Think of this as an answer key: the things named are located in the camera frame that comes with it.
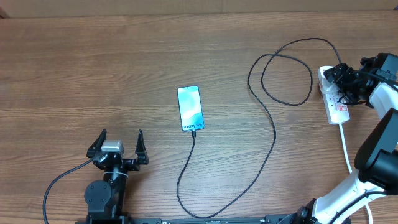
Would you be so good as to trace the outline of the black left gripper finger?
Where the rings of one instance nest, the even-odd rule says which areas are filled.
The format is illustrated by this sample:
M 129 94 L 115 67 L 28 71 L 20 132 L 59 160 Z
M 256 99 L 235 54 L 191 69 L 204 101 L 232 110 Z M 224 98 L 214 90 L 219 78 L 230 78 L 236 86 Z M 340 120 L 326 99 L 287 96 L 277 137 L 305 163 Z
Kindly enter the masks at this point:
M 149 163 L 149 157 L 147 155 L 146 147 L 144 145 L 144 134 L 141 129 L 139 130 L 135 153 L 137 155 L 137 162 L 139 164 Z
M 102 130 L 101 134 L 94 141 L 94 143 L 88 148 L 86 156 L 87 158 L 94 158 L 95 154 L 101 150 L 101 147 L 106 140 L 107 130 Z

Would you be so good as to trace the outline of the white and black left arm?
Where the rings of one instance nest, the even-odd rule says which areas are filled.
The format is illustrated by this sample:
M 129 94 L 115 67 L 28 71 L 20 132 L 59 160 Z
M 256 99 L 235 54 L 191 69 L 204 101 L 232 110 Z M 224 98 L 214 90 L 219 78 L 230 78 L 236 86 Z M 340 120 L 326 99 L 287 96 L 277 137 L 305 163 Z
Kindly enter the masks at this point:
M 102 130 L 97 140 L 88 148 L 86 156 L 104 172 L 101 180 L 90 183 L 85 190 L 88 206 L 86 223 L 133 223 L 132 217 L 123 211 L 128 173 L 139 171 L 149 158 L 144 145 L 143 132 L 137 138 L 134 159 L 123 157 L 124 146 L 120 140 L 107 140 Z

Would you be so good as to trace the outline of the black smartphone with blue screen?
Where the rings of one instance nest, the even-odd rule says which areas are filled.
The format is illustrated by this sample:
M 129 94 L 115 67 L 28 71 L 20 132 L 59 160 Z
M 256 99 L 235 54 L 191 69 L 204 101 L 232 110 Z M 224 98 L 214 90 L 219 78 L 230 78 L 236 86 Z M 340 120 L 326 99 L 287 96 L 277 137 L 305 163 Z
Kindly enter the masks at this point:
M 186 86 L 177 89 L 178 107 L 182 131 L 205 128 L 199 87 Z

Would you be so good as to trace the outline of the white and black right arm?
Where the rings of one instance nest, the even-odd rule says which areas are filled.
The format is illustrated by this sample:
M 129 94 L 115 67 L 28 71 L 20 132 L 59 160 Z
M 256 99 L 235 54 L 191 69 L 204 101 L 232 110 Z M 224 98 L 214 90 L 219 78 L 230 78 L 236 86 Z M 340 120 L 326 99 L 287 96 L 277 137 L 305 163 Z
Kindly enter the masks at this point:
M 281 223 L 350 223 L 350 215 L 369 202 L 397 195 L 397 56 L 364 57 L 358 70 L 345 63 L 324 66 L 318 77 L 330 124 L 342 126 L 348 107 L 359 104 L 376 110 L 380 121 L 358 149 L 349 176 Z

